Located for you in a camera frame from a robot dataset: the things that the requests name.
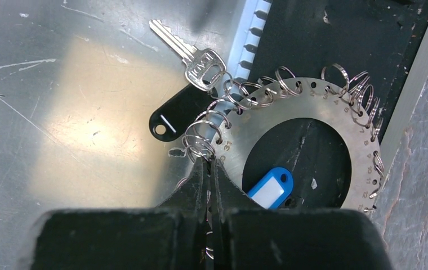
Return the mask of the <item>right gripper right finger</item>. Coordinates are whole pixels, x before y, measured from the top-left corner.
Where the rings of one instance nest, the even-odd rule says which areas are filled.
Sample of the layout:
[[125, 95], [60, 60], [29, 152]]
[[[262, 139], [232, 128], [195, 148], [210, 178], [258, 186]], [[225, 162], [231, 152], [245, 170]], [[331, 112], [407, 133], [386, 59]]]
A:
[[371, 220], [356, 210], [266, 210], [210, 163], [214, 269], [392, 269]]

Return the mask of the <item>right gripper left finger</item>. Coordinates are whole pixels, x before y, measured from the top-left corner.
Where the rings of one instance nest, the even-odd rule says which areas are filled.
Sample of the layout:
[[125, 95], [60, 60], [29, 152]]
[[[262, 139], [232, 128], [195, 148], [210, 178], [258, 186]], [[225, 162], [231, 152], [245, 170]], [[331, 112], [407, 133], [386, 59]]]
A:
[[209, 164], [154, 208], [59, 209], [29, 230], [16, 269], [205, 269]]

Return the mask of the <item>blue key tag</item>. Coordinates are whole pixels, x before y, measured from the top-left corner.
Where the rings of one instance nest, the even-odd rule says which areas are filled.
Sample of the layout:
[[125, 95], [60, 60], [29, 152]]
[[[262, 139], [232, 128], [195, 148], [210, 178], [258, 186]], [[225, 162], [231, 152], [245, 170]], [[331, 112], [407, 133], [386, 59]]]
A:
[[277, 209], [292, 193], [293, 187], [291, 172], [283, 167], [275, 167], [247, 192], [247, 196], [264, 209]]

